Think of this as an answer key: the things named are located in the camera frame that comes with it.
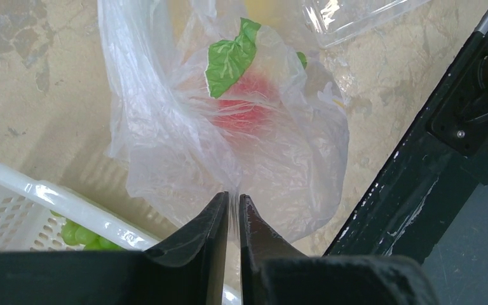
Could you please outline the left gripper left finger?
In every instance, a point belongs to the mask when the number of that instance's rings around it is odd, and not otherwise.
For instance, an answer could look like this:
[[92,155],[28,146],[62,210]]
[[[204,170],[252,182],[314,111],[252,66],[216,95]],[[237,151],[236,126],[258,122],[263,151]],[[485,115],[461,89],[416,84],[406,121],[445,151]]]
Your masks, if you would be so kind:
[[0,304],[220,304],[228,193],[143,250],[1,252]]

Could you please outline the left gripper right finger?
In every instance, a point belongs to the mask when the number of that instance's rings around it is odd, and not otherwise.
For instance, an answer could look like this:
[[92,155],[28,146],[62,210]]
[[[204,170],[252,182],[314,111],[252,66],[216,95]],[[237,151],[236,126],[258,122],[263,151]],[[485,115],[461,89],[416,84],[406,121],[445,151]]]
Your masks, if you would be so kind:
[[407,257],[308,257],[282,238],[242,194],[238,208],[244,304],[437,304]]

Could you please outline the red apple from bag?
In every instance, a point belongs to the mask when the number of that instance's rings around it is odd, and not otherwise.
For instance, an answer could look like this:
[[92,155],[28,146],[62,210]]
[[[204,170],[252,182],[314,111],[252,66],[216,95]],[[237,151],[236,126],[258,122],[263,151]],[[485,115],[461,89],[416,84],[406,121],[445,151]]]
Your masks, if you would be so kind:
[[246,72],[228,89],[228,99],[216,100],[219,113],[211,122],[228,132],[258,136],[265,133],[280,103],[278,88],[265,76]]

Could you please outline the clear printed plastic bag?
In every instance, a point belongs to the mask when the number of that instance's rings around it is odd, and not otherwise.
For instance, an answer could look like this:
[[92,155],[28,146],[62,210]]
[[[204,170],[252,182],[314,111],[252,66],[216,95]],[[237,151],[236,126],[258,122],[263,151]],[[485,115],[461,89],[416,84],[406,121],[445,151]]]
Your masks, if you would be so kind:
[[336,213],[344,100],[302,1],[99,1],[112,93],[108,155],[176,225],[215,193],[252,197],[288,241]]

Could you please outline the yellow lemon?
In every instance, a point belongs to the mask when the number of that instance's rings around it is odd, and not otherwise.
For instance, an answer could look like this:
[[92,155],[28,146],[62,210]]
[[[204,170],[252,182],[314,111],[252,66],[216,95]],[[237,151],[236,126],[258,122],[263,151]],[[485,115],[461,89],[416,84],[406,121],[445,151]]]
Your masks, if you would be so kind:
[[276,18],[279,1],[276,0],[245,0],[249,17],[260,23],[267,23]]

